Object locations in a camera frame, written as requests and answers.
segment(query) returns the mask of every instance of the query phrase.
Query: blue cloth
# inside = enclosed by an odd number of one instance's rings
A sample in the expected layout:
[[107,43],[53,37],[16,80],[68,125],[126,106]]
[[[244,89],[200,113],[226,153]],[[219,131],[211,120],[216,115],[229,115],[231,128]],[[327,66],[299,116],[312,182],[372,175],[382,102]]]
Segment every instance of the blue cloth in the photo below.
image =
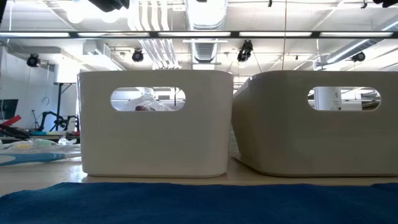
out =
[[0,198],[0,223],[398,223],[398,184],[62,183]]

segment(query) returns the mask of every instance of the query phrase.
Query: plastic bin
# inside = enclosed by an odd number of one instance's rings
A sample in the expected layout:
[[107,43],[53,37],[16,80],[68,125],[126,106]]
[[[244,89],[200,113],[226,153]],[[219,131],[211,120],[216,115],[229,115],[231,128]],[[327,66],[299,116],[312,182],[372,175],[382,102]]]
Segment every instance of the plastic bin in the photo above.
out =
[[[316,86],[372,87],[381,103],[372,111],[317,111],[308,104]],[[397,175],[397,86],[397,72],[255,75],[234,95],[233,156],[271,175]]]
[[[117,111],[119,87],[176,86],[178,111]],[[85,72],[78,75],[83,171],[89,175],[213,177],[228,161],[232,76],[207,70]]]

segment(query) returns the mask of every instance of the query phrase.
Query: spotlight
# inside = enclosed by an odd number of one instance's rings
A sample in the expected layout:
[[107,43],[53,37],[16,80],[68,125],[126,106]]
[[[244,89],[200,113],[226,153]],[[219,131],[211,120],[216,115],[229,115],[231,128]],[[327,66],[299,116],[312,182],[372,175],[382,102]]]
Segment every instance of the spotlight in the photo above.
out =
[[241,47],[241,50],[239,51],[238,54],[238,61],[239,62],[247,61],[251,56],[252,50],[253,50],[253,44],[251,43],[251,40],[244,40],[243,46]]
[[351,58],[351,60],[352,60],[353,62],[363,62],[363,61],[365,60],[365,58],[366,58],[365,54],[364,54],[363,52],[360,52],[360,53],[354,55],[354,56]]
[[142,49],[135,49],[132,55],[132,60],[135,62],[141,62],[144,59],[144,55],[142,54]]
[[40,66],[40,59],[38,54],[30,54],[30,57],[27,59],[26,64],[29,67],[37,68]]

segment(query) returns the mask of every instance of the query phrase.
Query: table surface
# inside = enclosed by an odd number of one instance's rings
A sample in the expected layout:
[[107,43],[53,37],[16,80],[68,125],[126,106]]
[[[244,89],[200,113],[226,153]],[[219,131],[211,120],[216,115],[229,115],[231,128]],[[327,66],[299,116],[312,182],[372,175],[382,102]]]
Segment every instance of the table surface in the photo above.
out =
[[81,169],[81,159],[73,158],[49,163],[23,164],[0,167],[0,195],[19,190],[35,190],[61,182],[146,182],[174,184],[317,184],[371,185],[398,182],[398,177],[271,177],[260,174],[236,159],[228,162],[228,171],[219,177],[205,179],[149,178],[149,177],[92,177]]

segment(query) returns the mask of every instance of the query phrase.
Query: red object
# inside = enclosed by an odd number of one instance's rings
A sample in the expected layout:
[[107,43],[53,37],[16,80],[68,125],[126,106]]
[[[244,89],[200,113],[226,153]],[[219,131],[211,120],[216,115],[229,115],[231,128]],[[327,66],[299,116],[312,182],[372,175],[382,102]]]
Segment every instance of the red object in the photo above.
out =
[[22,119],[21,116],[17,115],[15,117],[9,119],[8,121],[5,121],[5,122],[1,123],[1,124],[2,125],[6,125],[6,126],[11,126],[14,123],[16,123],[17,121],[19,121],[20,119]]

